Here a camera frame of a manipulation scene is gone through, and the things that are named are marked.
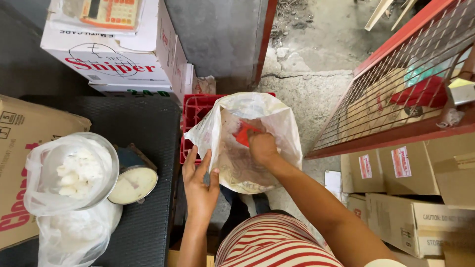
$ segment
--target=red plastic scoop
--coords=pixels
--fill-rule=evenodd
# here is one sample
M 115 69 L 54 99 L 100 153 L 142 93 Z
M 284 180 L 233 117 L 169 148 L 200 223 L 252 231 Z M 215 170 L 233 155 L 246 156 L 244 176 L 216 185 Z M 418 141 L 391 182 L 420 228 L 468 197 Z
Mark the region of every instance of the red plastic scoop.
M 262 131 L 242 120 L 240 121 L 241 121 L 241 128 L 239 129 L 237 133 L 234 133 L 233 136 L 236 138 L 236 141 L 238 143 L 249 147 L 249 140 L 247 139 L 247 130 L 253 129 L 255 132 L 262 132 Z

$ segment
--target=red plastic crate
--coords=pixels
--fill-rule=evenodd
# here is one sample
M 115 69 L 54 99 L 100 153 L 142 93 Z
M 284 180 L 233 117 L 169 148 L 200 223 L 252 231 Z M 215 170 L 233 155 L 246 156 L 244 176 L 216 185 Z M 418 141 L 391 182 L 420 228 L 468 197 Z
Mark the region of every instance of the red plastic crate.
M 197 125 L 208 112 L 214 107 L 216 100 L 227 95 L 185 95 L 183 99 L 183 133 L 186 133 L 195 125 Z M 180 164 L 185 163 L 188 149 L 193 148 L 191 140 L 185 140 L 181 137 L 180 143 Z M 195 164 L 200 164 L 201 158 L 196 157 Z

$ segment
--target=red metal gate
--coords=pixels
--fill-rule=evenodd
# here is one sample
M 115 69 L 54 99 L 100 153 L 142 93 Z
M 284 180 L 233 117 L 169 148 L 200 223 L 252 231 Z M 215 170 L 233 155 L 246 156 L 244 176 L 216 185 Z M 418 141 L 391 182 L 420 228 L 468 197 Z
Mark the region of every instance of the red metal gate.
M 356 68 L 306 158 L 475 131 L 475 105 L 448 87 L 475 81 L 474 19 L 475 0 L 432 0 Z

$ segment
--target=person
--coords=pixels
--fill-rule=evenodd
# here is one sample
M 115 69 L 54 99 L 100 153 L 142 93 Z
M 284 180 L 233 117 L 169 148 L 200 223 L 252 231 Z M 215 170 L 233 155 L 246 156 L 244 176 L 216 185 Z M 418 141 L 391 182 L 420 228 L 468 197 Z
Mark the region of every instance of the person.
M 302 222 L 282 210 L 270 210 L 265 194 L 253 197 L 258 215 L 250 218 L 238 194 L 221 187 L 231 210 L 218 237 L 217 267 L 404 267 L 361 219 L 279 155 L 272 134 L 252 130 L 247 134 L 253 160 L 279 180 L 331 252 L 318 244 Z M 211 171 L 209 186 L 203 182 L 211 150 L 198 168 L 194 164 L 197 152 L 196 146 L 188 151 L 182 169 L 188 218 L 178 267 L 206 266 L 206 231 L 220 192 L 219 169 Z

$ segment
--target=hand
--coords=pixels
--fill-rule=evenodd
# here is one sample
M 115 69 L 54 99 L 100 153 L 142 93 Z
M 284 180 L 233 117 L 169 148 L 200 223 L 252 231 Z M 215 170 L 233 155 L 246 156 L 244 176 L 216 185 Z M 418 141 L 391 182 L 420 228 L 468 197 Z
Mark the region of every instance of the hand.
M 254 132 L 254 130 L 248 129 L 247 138 L 251 156 L 257 163 L 268 166 L 280 157 L 275 144 L 276 140 L 271 133 Z
M 186 203 L 188 204 L 188 220 L 196 224 L 209 224 L 211 215 L 219 195 L 219 169 L 215 168 L 209 174 L 209 186 L 203 178 L 211 161 L 211 149 L 208 149 L 198 168 L 195 166 L 198 147 L 188 150 L 188 156 L 183 164 L 183 183 L 185 184 Z

